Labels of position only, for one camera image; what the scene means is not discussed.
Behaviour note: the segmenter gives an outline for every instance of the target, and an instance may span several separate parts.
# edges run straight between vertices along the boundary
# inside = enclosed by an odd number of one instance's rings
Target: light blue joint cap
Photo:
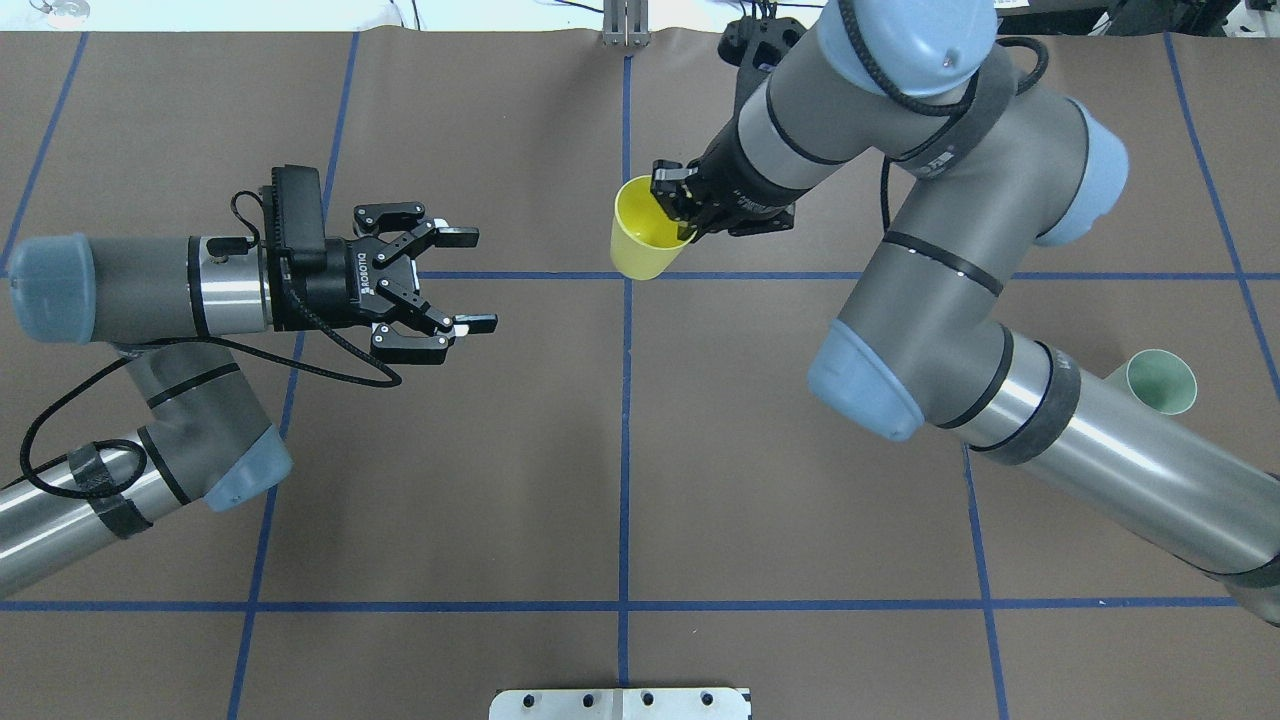
[[[809,389],[837,413],[892,441],[924,424],[924,413],[897,375],[858,333],[840,320],[809,366]]]
[[[293,470],[293,459],[271,425],[241,455],[230,470],[205,493],[205,502],[221,512],[280,483]]]
[[[9,265],[9,296],[32,340],[84,345],[93,337],[97,282],[83,234],[32,237]]]
[[[978,72],[996,42],[991,0],[854,0],[854,9],[867,49],[913,97],[959,87]],[[854,53],[837,0],[822,9],[814,29],[836,72],[867,92],[883,95]]]
[[[1084,177],[1075,191],[1075,199],[1066,214],[1047,233],[1036,238],[1036,245],[1056,247],[1066,245],[1089,232],[1093,223],[1111,211],[1124,183],[1129,179],[1129,154],[1120,138],[1102,123],[1093,119],[1078,100],[1071,100],[1084,117],[1084,131],[1089,151],[1084,160]]]

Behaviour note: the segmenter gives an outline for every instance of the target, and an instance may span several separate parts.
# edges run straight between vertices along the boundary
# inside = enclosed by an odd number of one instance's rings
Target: yellow cup
[[[653,199],[649,179],[649,176],[631,178],[613,199],[609,258],[620,273],[634,281],[658,277],[689,245],[687,240],[680,240],[680,224]]]

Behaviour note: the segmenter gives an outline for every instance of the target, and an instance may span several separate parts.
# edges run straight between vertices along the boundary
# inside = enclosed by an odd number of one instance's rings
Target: robotic arm
[[[325,237],[319,173],[297,165],[273,169],[261,202],[261,237],[246,223],[253,237],[77,234],[18,246],[10,290],[23,329],[42,342],[115,346],[120,359],[95,378],[124,366],[155,420],[0,491],[0,597],[193,500],[227,510],[284,479],[289,454],[225,347],[236,343],[219,336],[320,328],[388,379],[320,374],[393,387],[387,364],[440,364],[457,338],[497,327],[495,315],[447,315],[420,292],[415,258],[433,245],[474,247],[475,228],[398,202],[357,206],[353,241]],[[334,333],[361,324],[369,354]],[[36,420],[24,462],[40,424],[95,378]]]
[[[810,389],[888,439],[955,430],[1280,626],[1280,478],[989,319],[1032,245],[1071,242],[1110,211],[1121,142],[1014,68],[1002,45],[1030,44],[996,42],[989,0],[832,0],[791,45],[700,158],[654,163],[652,191],[696,240],[790,227],[796,199],[870,149],[918,178]]]

